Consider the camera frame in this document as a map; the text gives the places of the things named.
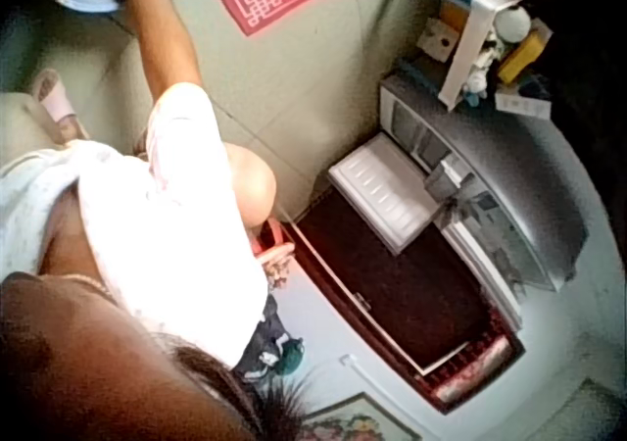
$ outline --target dark hair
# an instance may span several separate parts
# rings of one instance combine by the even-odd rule
[[[179,346],[173,356],[185,370],[215,389],[246,421],[256,439],[290,441],[298,436],[304,418],[302,386],[273,379],[267,389],[257,391],[198,348]]]

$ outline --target person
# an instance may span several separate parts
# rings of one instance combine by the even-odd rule
[[[246,227],[269,214],[274,177],[220,141],[171,2],[126,6],[157,100],[147,161],[87,140],[54,72],[34,98],[0,99],[4,430],[295,439],[299,391],[257,392],[231,371],[265,307]]]

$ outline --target yellow box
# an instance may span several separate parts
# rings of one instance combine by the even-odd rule
[[[536,61],[547,47],[537,30],[531,31],[520,45],[501,63],[499,78],[509,84],[532,62]]]

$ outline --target foot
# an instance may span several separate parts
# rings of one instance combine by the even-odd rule
[[[56,132],[51,137],[57,144],[66,144],[71,140],[89,139],[89,134],[73,112],[66,97],[66,90],[56,71],[46,69],[41,72],[33,86],[33,97],[48,111],[56,123]]]

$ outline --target wall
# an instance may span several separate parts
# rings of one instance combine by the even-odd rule
[[[531,120],[527,126],[554,159],[547,168],[555,169],[573,192],[589,231],[576,264],[577,275],[567,285],[564,299],[587,332],[620,348],[625,356],[625,274],[601,198],[557,129],[546,129]]]
[[[488,432],[483,439],[485,441],[526,439],[562,408],[586,378],[591,378],[614,395],[624,398],[627,395],[625,362],[621,358],[620,348],[590,335],[584,336],[570,364],[556,374],[549,384],[527,399],[514,414]]]
[[[531,290],[523,305],[525,327],[519,333],[525,356],[470,402],[443,416],[370,350],[301,271],[294,272],[277,301],[285,326],[305,338],[307,356],[296,379],[310,382],[311,410],[367,391],[427,440],[475,439],[502,422],[572,359],[578,336],[563,300]],[[343,365],[348,355],[376,381],[378,390],[350,365]]]
[[[624,300],[621,300],[624,276],[603,207],[559,132],[556,129],[535,131],[533,125],[529,128],[555,159],[555,164],[548,168],[565,174],[576,192],[590,237],[577,262],[576,278],[558,294],[527,289],[521,303],[523,328],[518,334],[526,349],[525,355],[471,401],[448,416],[442,416],[367,347],[307,276],[296,272],[288,289],[279,293],[277,299],[286,327],[306,341],[307,357],[296,378],[309,379],[308,399],[312,409],[367,391],[378,395],[388,410],[425,439],[457,441],[492,436],[496,440],[498,436],[493,434],[503,433],[503,423],[513,423],[510,417],[526,401],[535,400],[534,394],[556,380],[551,409],[539,410],[531,416],[532,425],[540,426],[583,377],[585,371],[575,367],[573,362],[580,362],[584,354],[595,355],[592,366],[607,369],[605,385],[621,390],[624,365],[620,362],[625,361],[624,344],[620,340],[625,328]],[[617,343],[608,346],[611,351],[586,353],[581,341],[588,333],[591,336],[586,336],[587,349],[604,348],[605,339]],[[358,370],[343,364],[347,361],[356,362]],[[515,423],[508,431],[510,436],[501,439],[524,439],[520,426],[521,423]]]

